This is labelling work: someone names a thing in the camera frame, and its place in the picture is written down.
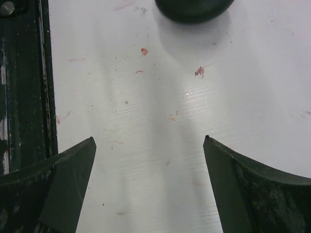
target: worn paint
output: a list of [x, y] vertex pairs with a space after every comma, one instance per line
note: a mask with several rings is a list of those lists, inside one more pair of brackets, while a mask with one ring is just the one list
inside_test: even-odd
[[[6, 56], [4, 51], [4, 39], [2, 40], [2, 65], [1, 65], [1, 84], [6, 84]], [[0, 138], [1, 140], [8, 140], [8, 130], [7, 130], [7, 118], [1, 120], [0, 122]], [[9, 173], [9, 152], [6, 150], [3, 155], [3, 173], [6, 175]]]
[[3, 232], [6, 226], [6, 223], [8, 222], [8, 212], [7, 210], [3, 207], [0, 213], [0, 231]]
[[24, 226], [21, 226], [19, 229], [15, 230], [14, 233], [22, 233]]
[[306, 223], [303, 215], [296, 207], [290, 194], [285, 194], [281, 188], [273, 187], [270, 197], [276, 204], [275, 214], [282, 219], [289, 232], [305, 232]]
[[14, 206], [14, 208], [13, 208], [13, 214], [16, 214], [16, 213], [18, 212], [19, 208], [20, 208], [19, 205]]

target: dirt mark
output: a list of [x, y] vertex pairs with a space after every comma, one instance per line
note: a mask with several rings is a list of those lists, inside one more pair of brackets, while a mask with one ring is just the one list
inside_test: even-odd
[[141, 8], [141, 15], [144, 15], [145, 13], [147, 13], [148, 10], [144, 7]]
[[301, 117], [302, 118], [309, 118], [309, 117], [311, 117], [311, 112], [305, 110], [305, 112], [303, 114], [301, 114]]

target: debris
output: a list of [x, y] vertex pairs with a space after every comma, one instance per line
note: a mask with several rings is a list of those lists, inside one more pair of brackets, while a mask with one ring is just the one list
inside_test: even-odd
[[144, 49], [144, 48], [142, 48], [140, 51], [142, 52], [141, 57], [142, 57], [142, 56], [146, 56], [146, 55], [148, 54], [148, 52], [149, 52], [149, 50]]
[[202, 76], [201, 79], [203, 79], [204, 78], [204, 69], [203, 69], [203, 67], [198, 68], [198, 70], [194, 73], [195, 76], [198, 76], [199, 74]]

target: dark green round object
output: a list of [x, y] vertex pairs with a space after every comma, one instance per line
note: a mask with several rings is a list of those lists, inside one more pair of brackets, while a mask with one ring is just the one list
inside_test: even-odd
[[155, 0], [169, 19], [181, 23], [200, 23], [224, 12], [234, 0]]

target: scratch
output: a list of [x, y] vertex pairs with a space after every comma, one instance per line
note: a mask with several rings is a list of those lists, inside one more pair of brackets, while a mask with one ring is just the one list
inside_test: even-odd
[[69, 115], [70, 115], [71, 111], [69, 111], [66, 116], [64, 117], [64, 119], [66, 119]]
[[213, 63], [211, 63], [211, 64], [209, 64], [209, 65], [206, 65], [206, 66], [204, 66], [203, 68], [210, 67], [210, 66], [212, 66], [212, 65], [214, 65], [214, 64], [215, 64], [215, 62], [213, 62]]
[[202, 184], [202, 183], [200, 183], [200, 182], [192, 182], [192, 184], [193, 184], [193, 185], [197, 185], [197, 186], [204, 185], [204, 184]]
[[85, 58], [76, 58], [76, 59], [70, 59], [68, 61], [70, 62], [79, 62], [79, 61], [85, 61], [86, 59]]
[[124, 215], [124, 214], [126, 214], [126, 212], [125, 212], [125, 211], [124, 211], [124, 212], [122, 212], [122, 211], [117, 212], [117, 215]]
[[131, 1], [131, 2], [129, 2], [128, 4], [126, 4], [126, 5], [124, 5], [124, 6], [116, 7], [116, 8], [114, 8], [113, 10], [115, 10], [115, 11], [122, 10], [122, 9], [124, 9], [125, 7], [128, 7], [128, 6], [132, 5], [134, 2], [135, 2], [135, 1]]
[[119, 141], [110, 141], [111, 143], [118, 143], [118, 144], [123, 144], [123, 142], [119, 142]]

